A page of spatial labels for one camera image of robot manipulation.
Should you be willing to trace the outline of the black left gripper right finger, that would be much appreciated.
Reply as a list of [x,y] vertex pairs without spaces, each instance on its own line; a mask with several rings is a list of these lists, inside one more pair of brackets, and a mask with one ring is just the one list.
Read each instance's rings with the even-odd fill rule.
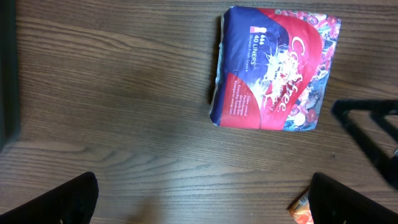
[[397,224],[397,213],[341,184],[314,173],[308,189],[314,224]]

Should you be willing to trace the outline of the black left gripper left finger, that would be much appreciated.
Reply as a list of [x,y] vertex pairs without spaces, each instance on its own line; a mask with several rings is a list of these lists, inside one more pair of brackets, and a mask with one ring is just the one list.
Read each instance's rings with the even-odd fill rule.
[[2,224],[86,224],[99,195],[98,181],[85,172],[45,194],[1,215]]

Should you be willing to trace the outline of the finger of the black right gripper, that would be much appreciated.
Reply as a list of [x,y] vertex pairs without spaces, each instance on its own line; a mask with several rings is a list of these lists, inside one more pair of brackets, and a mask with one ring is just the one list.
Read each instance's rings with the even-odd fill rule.
[[384,180],[397,188],[397,157],[388,157],[382,149],[349,117],[352,110],[368,111],[371,119],[393,140],[397,140],[397,128],[386,120],[397,115],[397,100],[337,100],[331,112],[343,129],[354,139],[371,164]]

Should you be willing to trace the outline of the small orange juice carton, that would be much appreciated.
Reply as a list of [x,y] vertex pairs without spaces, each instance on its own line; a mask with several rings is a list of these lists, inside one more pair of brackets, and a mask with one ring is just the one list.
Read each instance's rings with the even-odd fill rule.
[[301,192],[287,207],[287,211],[297,224],[314,224],[308,194],[309,187]]

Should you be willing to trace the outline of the grey plastic basket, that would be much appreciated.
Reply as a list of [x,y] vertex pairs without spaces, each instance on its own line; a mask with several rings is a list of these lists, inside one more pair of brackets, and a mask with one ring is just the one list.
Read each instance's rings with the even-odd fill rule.
[[1,148],[21,132],[16,1],[1,0]]

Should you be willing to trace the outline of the red purple pouch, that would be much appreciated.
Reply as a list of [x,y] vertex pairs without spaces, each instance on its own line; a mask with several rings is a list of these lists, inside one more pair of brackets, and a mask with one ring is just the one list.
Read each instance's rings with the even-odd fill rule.
[[233,6],[221,16],[210,119],[221,127],[316,127],[341,28],[338,17]]

